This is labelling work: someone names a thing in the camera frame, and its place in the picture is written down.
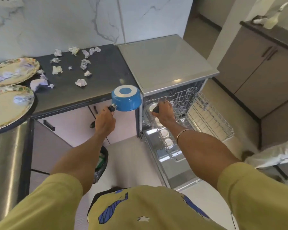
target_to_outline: shirt sleeve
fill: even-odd
[[[82,194],[78,179],[53,174],[8,213],[0,230],[73,230]]]
[[[227,167],[218,190],[240,229],[288,229],[288,186],[246,163]]]

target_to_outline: star print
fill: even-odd
[[[138,221],[146,221],[146,222],[149,222],[149,217],[145,217],[145,216],[141,216],[141,217],[138,217]]]

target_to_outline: yellow shirt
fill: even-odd
[[[288,186],[235,163],[219,177],[218,190],[240,230],[288,229]],[[76,178],[51,175],[0,222],[0,230],[72,230],[82,193]],[[101,196],[88,221],[89,230],[224,229],[184,194],[146,185]]]

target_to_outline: floral plate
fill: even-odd
[[[19,120],[33,105],[34,97],[22,104],[14,103],[14,96],[24,93],[32,94],[34,96],[31,89],[22,85],[0,88],[0,129]]]
[[[23,57],[4,61],[0,63],[0,73],[14,73],[16,70],[18,70],[21,74],[0,81],[0,87],[19,84],[31,78],[39,68],[40,63],[33,58]]]

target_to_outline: dishwasher lower rack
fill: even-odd
[[[174,136],[169,133],[169,137],[174,146],[168,148],[165,138],[162,137],[161,130],[164,127],[158,127],[155,117],[150,113],[149,107],[153,103],[168,100],[173,105],[176,121],[182,126],[193,129],[195,131],[207,133],[221,140],[222,142],[234,136],[233,128],[223,118],[223,116],[209,103],[203,93],[197,88],[192,87],[179,92],[168,92],[166,96],[154,98],[150,96],[143,100],[144,111],[147,116],[148,123],[152,129],[159,132],[164,147],[175,161],[184,159],[181,150],[177,145]]]

